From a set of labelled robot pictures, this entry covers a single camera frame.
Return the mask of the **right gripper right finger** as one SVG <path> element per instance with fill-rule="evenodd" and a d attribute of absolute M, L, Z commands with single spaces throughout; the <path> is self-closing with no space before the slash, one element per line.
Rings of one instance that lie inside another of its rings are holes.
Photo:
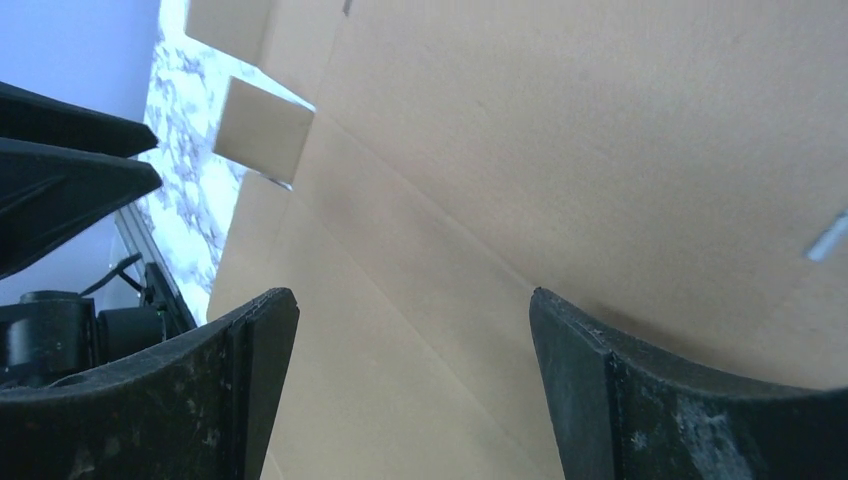
<path fill-rule="evenodd" d="M 713 369 L 538 288 L 529 324 L 569 479 L 843 479 L 847 392 Z"/>

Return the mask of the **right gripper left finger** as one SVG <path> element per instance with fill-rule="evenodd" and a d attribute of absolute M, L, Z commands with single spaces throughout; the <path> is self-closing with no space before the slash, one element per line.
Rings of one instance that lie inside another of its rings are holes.
<path fill-rule="evenodd" d="M 299 320 L 287 288 L 123 359 L 1 393 L 5 479 L 257 479 Z"/>

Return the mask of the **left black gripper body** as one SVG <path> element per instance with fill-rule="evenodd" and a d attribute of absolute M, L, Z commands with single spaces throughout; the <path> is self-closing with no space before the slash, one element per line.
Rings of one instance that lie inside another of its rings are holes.
<path fill-rule="evenodd" d="M 40 290 L 1 307 L 1 386 L 40 388 L 135 354 L 197 327 L 161 267 L 144 264 L 143 280 L 126 269 L 133 254 L 76 293 Z M 136 306 L 98 311 L 91 295 L 115 278 L 138 294 Z"/>

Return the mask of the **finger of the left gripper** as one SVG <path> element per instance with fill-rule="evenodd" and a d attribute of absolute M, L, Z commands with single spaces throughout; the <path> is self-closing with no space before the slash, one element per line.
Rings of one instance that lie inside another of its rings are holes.
<path fill-rule="evenodd" d="M 153 167 L 137 160 L 3 139 L 1 277 L 161 185 Z"/>
<path fill-rule="evenodd" d="M 1 136 L 31 143 L 129 158 L 158 146 L 139 122 L 1 84 Z"/>

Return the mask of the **brown cardboard box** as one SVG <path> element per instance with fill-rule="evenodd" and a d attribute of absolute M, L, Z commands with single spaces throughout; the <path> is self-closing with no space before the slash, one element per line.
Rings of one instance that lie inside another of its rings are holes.
<path fill-rule="evenodd" d="M 843 1 L 193 1 L 257 67 L 208 308 L 300 309 L 276 479 L 569 479 L 547 289 L 689 361 L 847 392 Z"/>

